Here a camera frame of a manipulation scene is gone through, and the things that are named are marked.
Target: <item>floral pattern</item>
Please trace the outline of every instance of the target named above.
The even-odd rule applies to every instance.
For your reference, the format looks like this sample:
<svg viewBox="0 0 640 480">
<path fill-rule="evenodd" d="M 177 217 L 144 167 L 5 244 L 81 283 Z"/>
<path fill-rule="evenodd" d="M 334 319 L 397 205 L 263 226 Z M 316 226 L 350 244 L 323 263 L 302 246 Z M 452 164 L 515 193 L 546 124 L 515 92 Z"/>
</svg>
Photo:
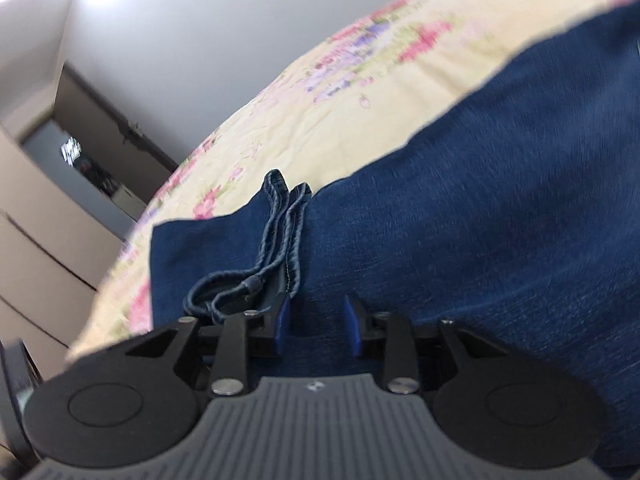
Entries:
<svg viewBox="0 0 640 480">
<path fill-rule="evenodd" d="M 340 30 L 217 128 L 158 190 L 72 354 L 151 329 L 154 225 L 229 214 L 273 168 L 314 190 L 348 176 L 401 146 L 532 41 L 630 1 L 396 0 Z"/>
</svg>

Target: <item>bed sheet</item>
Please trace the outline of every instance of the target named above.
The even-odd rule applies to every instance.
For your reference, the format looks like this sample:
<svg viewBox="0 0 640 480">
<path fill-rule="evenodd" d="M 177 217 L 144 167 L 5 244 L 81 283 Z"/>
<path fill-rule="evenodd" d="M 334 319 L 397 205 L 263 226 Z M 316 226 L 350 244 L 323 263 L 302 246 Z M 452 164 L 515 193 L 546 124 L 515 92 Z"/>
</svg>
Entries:
<svg viewBox="0 0 640 480">
<path fill-rule="evenodd" d="M 273 168 L 289 187 L 308 182 L 317 191 L 404 145 L 531 43 L 628 1 L 396 0 L 334 34 L 217 128 L 162 186 L 69 358 L 152 328 L 154 225 L 232 213 Z"/>
</svg>

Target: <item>blue denim pants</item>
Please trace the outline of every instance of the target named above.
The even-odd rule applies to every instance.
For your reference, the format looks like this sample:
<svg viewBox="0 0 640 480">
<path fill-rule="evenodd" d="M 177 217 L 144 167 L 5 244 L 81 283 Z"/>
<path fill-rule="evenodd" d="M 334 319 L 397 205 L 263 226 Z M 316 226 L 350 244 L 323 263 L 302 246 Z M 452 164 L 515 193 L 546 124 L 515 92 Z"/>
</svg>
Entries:
<svg viewBox="0 0 640 480">
<path fill-rule="evenodd" d="M 614 10 L 311 199 L 272 172 L 233 215 L 156 227 L 154 323 L 286 290 L 286 352 L 260 373 L 321 376 L 373 366 L 350 357 L 347 293 L 462 320 L 589 381 L 609 410 L 597 462 L 640 463 L 638 41 L 640 4 Z"/>
</svg>

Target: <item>gray wall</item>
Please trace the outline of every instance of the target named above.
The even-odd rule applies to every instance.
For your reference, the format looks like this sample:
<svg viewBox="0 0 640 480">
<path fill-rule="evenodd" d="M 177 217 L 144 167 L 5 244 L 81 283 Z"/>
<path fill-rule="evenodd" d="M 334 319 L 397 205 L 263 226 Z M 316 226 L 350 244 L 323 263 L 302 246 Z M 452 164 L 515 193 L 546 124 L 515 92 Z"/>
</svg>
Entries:
<svg viewBox="0 0 640 480">
<path fill-rule="evenodd" d="M 390 0 L 74 0 L 61 56 L 175 160 Z"/>
<path fill-rule="evenodd" d="M 79 206 L 124 240 L 135 221 L 65 162 L 60 153 L 60 146 L 68 138 L 69 135 L 56 123 L 49 121 L 26 140 L 23 149 Z"/>
</svg>

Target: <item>yellow bedding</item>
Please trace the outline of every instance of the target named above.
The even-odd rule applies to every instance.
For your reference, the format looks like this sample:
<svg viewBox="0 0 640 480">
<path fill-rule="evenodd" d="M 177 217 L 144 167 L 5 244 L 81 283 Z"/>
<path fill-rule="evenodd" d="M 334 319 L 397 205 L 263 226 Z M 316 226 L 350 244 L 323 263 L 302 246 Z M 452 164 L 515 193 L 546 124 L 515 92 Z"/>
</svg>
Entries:
<svg viewBox="0 0 640 480">
<path fill-rule="evenodd" d="M 225 121 L 159 190 L 70 356 L 151 329 L 153 225 L 229 214 L 273 168 L 289 187 L 308 182 L 313 190 L 348 176 L 404 145 L 531 43 L 626 1 L 397 0 L 328 38 Z"/>
</svg>

